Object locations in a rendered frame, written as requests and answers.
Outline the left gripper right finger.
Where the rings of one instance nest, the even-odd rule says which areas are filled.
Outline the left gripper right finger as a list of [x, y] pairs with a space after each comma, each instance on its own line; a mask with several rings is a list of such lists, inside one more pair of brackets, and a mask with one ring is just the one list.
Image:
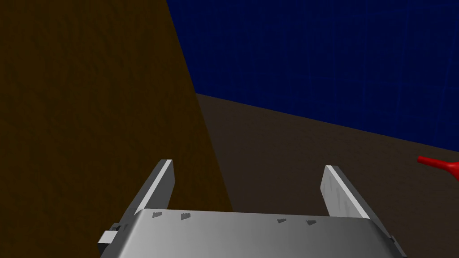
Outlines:
[[338, 166], [325, 166], [320, 190], [330, 216], [365, 218], [381, 223]]

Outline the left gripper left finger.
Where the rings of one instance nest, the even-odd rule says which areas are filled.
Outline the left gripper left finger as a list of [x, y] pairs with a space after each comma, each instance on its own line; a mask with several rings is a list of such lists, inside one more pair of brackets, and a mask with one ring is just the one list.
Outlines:
[[160, 160], [128, 206], [123, 215], [123, 221], [128, 221], [142, 209], [166, 209], [174, 185], [173, 161], [171, 159]]

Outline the red utensil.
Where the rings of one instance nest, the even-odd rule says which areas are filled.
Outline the red utensil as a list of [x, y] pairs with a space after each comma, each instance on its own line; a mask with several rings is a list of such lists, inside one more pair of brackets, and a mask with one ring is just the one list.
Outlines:
[[459, 162], [445, 162], [438, 159], [428, 158], [426, 156], [418, 156], [417, 162], [444, 170], [450, 173], [457, 181], [459, 181]]

